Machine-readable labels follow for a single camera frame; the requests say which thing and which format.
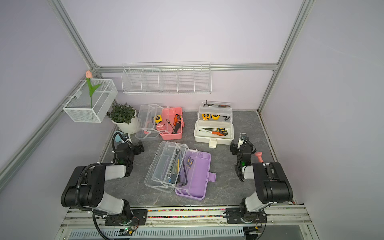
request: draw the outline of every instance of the white toolbox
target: white toolbox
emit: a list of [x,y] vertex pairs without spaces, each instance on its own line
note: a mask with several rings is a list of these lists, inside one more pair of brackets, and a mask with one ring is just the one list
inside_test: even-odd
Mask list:
[[[224,105],[227,107],[218,107],[215,105]],[[209,147],[212,148],[216,148],[217,144],[230,145],[235,138],[233,134],[232,119],[233,116],[230,103],[202,101],[199,107],[199,112],[197,113],[197,121],[195,123],[195,141],[207,142],[209,143]],[[218,136],[210,132],[203,132],[206,131],[203,129],[204,127],[224,127],[228,134],[226,136]]]

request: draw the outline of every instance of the red handle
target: red handle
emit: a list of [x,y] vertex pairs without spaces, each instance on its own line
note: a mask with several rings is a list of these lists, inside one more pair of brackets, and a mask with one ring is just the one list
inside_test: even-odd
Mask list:
[[255,156],[259,159],[259,162],[264,162],[263,159],[262,159],[262,152],[257,152],[255,153]]
[[225,136],[225,134],[221,133],[221,132],[212,132],[212,134],[219,135],[219,136]]

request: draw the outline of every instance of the potted plant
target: potted plant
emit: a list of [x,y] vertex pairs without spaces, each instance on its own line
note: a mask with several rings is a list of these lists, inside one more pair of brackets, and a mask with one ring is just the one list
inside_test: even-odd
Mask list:
[[137,128],[137,112],[136,110],[127,104],[113,104],[112,111],[107,113],[107,116],[112,119],[112,122],[116,124],[119,129],[128,134],[136,132]]

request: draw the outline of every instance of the white mesh basket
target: white mesh basket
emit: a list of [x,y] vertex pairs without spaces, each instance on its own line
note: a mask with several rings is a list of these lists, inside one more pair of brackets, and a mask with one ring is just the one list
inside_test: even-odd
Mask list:
[[112,79],[91,78],[91,83],[101,84],[92,95],[93,108],[86,81],[63,107],[74,122],[102,122],[118,94]]
[[208,62],[124,63],[121,76],[125,94],[188,94],[211,93],[212,76]]

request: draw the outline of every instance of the pink toolbox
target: pink toolbox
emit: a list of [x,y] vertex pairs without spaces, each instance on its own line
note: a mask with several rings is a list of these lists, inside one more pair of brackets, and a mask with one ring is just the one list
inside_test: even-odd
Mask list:
[[[175,116],[179,115],[181,116],[181,126],[179,130],[177,130],[177,133],[167,133],[167,132],[173,132],[173,124]],[[166,116],[170,122],[168,124],[166,122],[166,119],[163,118],[163,116]],[[183,133],[183,127],[185,126],[185,123],[183,121],[183,109],[181,107],[174,107],[174,108],[164,108],[161,112],[161,117],[163,118],[163,123],[166,125],[166,132],[161,132],[160,136],[164,140],[173,140],[173,139],[181,139],[182,133]]]
[[183,127],[183,109],[181,107],[162,107],[157,104],[141,105],[138,113],[136,138],[142,141],[181,139]]

